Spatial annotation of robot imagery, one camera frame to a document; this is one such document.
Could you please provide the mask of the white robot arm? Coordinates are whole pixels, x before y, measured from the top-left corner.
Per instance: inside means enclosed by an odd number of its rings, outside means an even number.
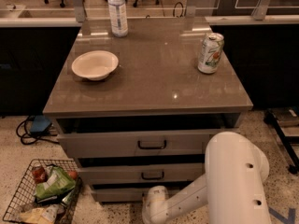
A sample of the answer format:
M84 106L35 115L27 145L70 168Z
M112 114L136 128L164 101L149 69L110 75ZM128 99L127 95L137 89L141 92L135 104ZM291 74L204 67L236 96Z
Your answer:
M173 196L164 186L149 190L143 222L165 224L207 206L209 224L271 224L263 190L268 176L268 159L249 139L218 133L206 146L203 175Z

